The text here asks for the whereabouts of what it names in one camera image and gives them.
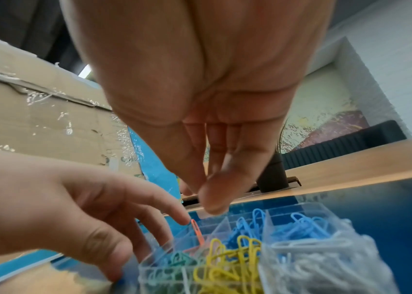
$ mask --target knuckle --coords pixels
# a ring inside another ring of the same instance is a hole
[[[108,259],[115,245],[110,229],[99,227],[94,229],[86,238],[82,255],[91,262],[100,263]]]

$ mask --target pile of yellow paper clips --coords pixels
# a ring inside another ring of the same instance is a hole
[[[202,286],[199,294],[263,293],[258,272],[261,241],[245,235],[237,241],[238,249],[227,249],[218,239],[211,241],[206,264],[193,271],[194,281]]]

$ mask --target brown cardboard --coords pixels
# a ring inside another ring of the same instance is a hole
[[[103,91],[0,41],[0,149],[142,176]]]

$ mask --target wooden table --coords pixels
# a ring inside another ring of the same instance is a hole
[[[350,155],[298,167],[287,171],[288,176],[296,176],[302,186],[237,199],[234,203],[295,196],[329,191],[341,188],[364,186],[412,178],[412,139],[384,145]],[[16,255],[0,257],[0,263]],[[38,281],[46,278],[46,285]],[[57,271],[50,265],[41,266],[7,280],[0,293],[108,293],[107,283],[91,284],[79,279],[73,273]]]

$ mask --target blue strip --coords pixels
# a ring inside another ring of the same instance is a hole
[[[146,180],[180,199],[180,187],[178,186],[177,177],[164,167],[154,151],[133,130],[128,128],[128,131]]]
[[[21,257],[12,259],[8,262],[0,264],[0,278],[4,277],[14,271],[17,271],[23,267],[40,262],[44,259],[56,256],[57,253],[49,250],[38,250],[36,252],[23,255]]]

